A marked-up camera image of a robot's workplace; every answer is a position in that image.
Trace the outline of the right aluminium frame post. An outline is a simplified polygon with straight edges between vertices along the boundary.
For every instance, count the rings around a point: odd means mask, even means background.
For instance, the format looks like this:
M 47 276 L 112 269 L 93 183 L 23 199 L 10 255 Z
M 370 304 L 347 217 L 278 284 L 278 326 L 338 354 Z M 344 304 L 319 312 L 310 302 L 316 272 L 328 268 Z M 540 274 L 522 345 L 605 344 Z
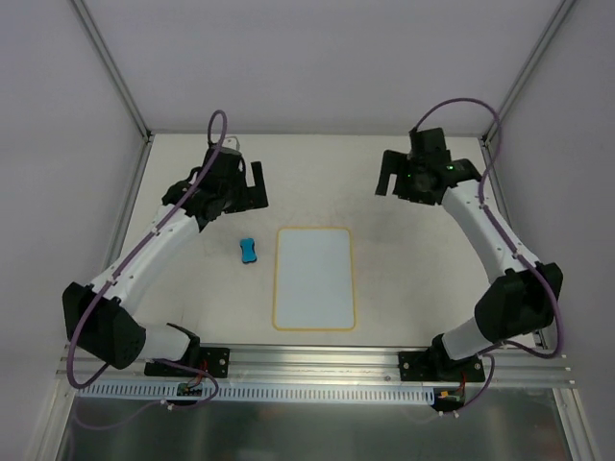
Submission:
M 508 89 L 504 100 L 499 106 L 500 122 L 503 123 L 512 111 L 517 99 L 520 97 L 525 86 L 528 84 L 538 65 L 545 57 L 551 44 L 559 34 L 568 16 L 571 14 L 577 0 L 561 0 L 558 2 L 553 14 L 548 20 L 543 31 L 532 46 L 529 55 L 525 59 L 520 71 Z

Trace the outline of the blue black whiteboard eraser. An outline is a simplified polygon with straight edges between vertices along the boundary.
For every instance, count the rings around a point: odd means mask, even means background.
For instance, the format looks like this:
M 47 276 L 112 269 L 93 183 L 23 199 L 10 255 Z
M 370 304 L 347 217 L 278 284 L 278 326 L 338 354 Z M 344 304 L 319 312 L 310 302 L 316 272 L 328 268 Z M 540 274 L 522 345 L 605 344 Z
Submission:
M 239 242 L 241 251 L 241 262 L 243 264 L 251 264 L 258 261 L 258 254 L 256 252 L 256 241 L 251 238 L 243 238 Z

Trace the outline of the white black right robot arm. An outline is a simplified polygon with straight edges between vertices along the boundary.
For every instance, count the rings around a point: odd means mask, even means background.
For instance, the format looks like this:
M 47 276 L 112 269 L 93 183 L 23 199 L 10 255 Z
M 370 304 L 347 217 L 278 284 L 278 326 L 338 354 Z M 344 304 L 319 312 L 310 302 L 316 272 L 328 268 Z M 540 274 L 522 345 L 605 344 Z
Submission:
M 454 159 L 440 128 L 409 133 L 410 150 L 386 150 L 376 193 L 424 206 L 442 206 L 478 255 L 489 287 L 469 320 L 435 336 L 422 352 L 400 352 L 403 381 L 481 382 L 481 354 L 520 335 L 559 326 L 563 273 L 528 250 L 487 203 L 485 180 L 471 160 Z

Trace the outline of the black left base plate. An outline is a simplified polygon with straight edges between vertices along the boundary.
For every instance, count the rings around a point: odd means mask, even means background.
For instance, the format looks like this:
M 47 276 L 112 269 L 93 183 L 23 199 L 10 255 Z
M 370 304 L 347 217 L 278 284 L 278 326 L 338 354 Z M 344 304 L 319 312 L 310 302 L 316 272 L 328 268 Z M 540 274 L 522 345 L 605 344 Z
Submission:
M 214 378 L 227 378 L 230 352 L 228 348 L 203 347 L 198 344 L 190 347 L 179 361 L 182 368 L 154 361 L 145 365 L 144 374 L 152 377 L 196 377 L 195 373 L 185 370 L 188 367 L 205 371 Z

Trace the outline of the left aluminium frame post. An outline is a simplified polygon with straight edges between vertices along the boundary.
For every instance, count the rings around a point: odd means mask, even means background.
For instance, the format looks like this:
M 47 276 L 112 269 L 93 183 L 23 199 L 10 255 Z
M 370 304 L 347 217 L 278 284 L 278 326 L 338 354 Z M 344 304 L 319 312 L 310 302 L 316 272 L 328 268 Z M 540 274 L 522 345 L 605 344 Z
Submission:
M 145 119 L 138 108 L 135 98 L 126 84 L 118 65 L 113 58 L 110 48 L 106 43 L 97 22 L 84 0 L 70 0 L 69 4 L 78 18 L 81 26 L 83 27 L 86 36 L 91 43 L 98 60 L 104 67 L 107 75 L 111 80 L 117 95 L 128 113 L 132 123 L 134 124 L 140 137 L 147 142 L 151 136 L 151 130 L 149 129 Z

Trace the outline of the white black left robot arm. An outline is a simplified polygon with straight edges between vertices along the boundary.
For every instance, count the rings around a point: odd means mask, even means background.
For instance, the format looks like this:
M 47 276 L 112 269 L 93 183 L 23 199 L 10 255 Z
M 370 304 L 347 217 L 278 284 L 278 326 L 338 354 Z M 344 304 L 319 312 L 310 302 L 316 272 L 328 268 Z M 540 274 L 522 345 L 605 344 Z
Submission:
M 69 349 L 82 349 L 117 370 L 144 360 L 166 360 L 180 376 L 200 364 L 199 337 L 173 324 L 135 319 L 149 285 L 181 247 L 223 214 L 268 206 L 262 165 L 231 148 L 210 147 L 202 165 L 171 185 L 140 240 L 102 274 L 63 291 Z

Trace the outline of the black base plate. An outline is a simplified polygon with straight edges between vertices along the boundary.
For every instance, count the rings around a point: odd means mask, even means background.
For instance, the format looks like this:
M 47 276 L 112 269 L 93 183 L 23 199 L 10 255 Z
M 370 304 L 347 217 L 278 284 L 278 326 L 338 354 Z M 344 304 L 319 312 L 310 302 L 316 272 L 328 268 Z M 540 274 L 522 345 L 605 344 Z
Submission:
M 462 360 L 450 360 L 424 351 L 401 351 L 397 354 L 400 380 L 408 382 L 461 382 L 485 381 L 481 360 L 471 356 Z
M 198 344 L 190 347 L 179 361 L 182 368 L 154 361 L 145 365 L 144 374 L 152 377 L 196 377 L 195 373 L 185 370 L 188 367 L 205 371 L 214 378 L 227 378 L 230 352 L 228 348 L 203 347 Z

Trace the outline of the aluminium mounting rail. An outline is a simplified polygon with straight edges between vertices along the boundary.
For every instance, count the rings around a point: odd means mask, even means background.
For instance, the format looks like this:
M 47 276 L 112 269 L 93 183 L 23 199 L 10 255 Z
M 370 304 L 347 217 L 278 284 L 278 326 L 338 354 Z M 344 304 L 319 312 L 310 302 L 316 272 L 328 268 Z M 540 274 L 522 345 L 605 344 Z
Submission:
M 225 383 L 379 385 L 401 381 L 398 354 L 392 347 L 229 345 Z M 575 388 L 577 377 L 566 356 L 540 359 L 517 349 L 491 352 L 477 369 L 504 388 Z

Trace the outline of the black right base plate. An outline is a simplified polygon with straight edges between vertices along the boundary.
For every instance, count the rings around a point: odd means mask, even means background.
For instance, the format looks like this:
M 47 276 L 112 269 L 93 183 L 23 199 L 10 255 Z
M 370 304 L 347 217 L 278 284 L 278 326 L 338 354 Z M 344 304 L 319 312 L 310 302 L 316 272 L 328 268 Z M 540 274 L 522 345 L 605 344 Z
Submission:
M 461 382 L 485 381 L 481 360 L 471 356 L 462 360 L 450 360 L 424 351 L 401 351 L 397 354 L 400 380 L 408 382 Z

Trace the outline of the yellow framed small whiteboard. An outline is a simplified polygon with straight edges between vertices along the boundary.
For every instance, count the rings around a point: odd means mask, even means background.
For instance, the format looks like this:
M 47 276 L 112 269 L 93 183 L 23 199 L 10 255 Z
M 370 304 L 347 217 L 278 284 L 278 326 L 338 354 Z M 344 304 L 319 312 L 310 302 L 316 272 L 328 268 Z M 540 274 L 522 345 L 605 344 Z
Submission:
M 272 326 L 346 332 L 357 325 L 353 237 L 343 227 L 287 227 L 277 234 Z

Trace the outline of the aluminium frame post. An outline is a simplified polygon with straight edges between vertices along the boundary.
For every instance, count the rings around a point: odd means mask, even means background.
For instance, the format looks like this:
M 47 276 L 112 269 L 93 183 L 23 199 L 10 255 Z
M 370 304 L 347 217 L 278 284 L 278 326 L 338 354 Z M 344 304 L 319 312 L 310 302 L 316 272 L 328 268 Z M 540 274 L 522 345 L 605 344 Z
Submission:
M 149 129 L 145 119 L 138 108 L 135 98 L 126 84 L 118 65 L 113 58 L 110 48 L 106 43 L 97 22 L 84 0 L 70 0 L 69 4 L 78 18 L 81 26 L 83 27 L 86 36 L 91 43 L 98 60 L 104 67 L 107 75 L 111 80 L 117 95 L 128 113 L 132 123 L 134 124 L 140 137 L 147 142 L 151 136 L 151 130 Z
M 503 123 L 512 111 L 517 99 L 520 97 L 525 86 L 528 84 L 538 65 L 545 57 L 551 44 L 559 34 L 568 16 L 571 14 L 577 0 L 561 0 L 558 2 L 553 14 L 548 20 L 543 31 L 532 46 L 529 55 L 525 59 L 520 71 L 508 89 L 504 100 L 499 106 L 500 122 Z

